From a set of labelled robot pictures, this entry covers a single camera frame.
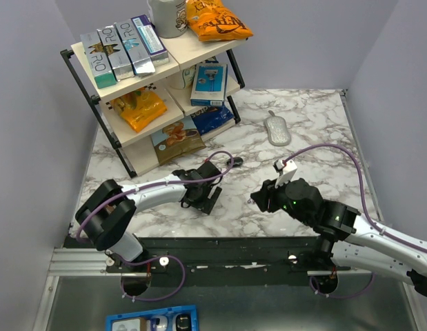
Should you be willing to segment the black earbud charging case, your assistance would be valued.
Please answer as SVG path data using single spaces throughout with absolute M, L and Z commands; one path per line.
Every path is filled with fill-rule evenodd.
M 236 168 L 236 167 L 241 167 L 243 163 L 244 163 L 244 160 L 241 157 L 233 157 L 227 160 L 226 165 Z

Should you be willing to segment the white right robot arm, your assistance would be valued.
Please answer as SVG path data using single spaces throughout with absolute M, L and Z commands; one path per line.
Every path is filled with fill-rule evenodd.
M 427 241 L 386 228 L 349 205 L 324 199 L 303 179 L 266 180 L 250 195 L 262 212 L 286 212 L 313 229 L 317 241 L 298 262 L 313 270 L 358 268 L 398 279 L 427 297 Z

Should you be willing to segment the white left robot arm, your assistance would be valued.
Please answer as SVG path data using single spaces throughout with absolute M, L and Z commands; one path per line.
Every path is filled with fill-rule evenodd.
M 212 162 L 205 161 L 197 169 L 175 170 L 163 179 L 140 185 L 122 186 L 106 180 L 78 209 L 76 240 L 82 241 L 84 233 L 96 250 L 111 251 L 128 271 L 138 272 L 145 266 L 145 248 L 127 231 L 133 216 L 166 203 L 210 214 L 221 193 L 215 183 L 220 175 Z

